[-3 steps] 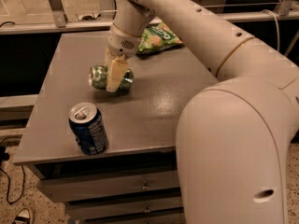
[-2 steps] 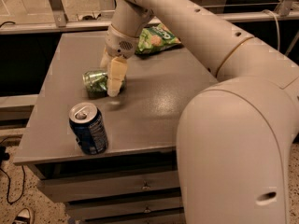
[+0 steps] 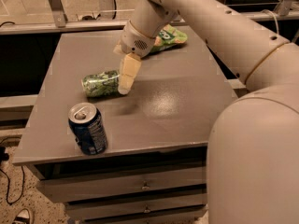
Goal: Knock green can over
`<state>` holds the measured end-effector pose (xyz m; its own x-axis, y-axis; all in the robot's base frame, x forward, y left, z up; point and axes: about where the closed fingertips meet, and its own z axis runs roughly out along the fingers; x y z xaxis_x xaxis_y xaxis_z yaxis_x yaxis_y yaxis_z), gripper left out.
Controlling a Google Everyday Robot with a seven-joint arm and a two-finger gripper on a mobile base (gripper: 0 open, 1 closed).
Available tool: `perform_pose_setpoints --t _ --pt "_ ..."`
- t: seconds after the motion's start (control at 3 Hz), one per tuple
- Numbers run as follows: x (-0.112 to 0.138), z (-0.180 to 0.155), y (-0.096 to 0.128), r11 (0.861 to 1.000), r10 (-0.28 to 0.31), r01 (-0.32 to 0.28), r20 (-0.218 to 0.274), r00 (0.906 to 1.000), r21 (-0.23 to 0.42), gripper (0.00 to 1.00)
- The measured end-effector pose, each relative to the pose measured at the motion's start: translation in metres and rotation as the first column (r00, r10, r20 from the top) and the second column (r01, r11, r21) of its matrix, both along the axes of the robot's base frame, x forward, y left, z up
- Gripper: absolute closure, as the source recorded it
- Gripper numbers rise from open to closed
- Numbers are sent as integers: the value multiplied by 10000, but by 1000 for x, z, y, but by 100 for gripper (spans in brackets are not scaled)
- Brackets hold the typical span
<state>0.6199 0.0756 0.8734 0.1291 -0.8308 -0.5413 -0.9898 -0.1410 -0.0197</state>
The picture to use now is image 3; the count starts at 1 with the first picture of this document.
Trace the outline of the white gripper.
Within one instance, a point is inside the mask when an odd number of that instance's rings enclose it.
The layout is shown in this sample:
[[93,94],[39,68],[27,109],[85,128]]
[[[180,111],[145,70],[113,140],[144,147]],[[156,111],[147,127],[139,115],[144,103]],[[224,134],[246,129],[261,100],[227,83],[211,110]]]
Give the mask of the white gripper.
[[147,56],[153,48],[156,37],[156,29],[145,23],[128,21],[124,26],[120,44],[116,45],[113,52],[127,55],[121,60],[118,92],[126,95],[130,92],[135,77],[141,67],[141,58]]

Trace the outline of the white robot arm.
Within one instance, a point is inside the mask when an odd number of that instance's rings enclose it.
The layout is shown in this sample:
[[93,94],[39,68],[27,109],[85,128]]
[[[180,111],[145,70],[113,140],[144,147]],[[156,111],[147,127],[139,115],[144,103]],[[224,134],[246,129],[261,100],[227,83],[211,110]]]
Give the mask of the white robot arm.
[[122,51],[148,55],[176,16],[249,90],[209,136],[209,223],[299,224],[299,47],[217,0],[141,0]]

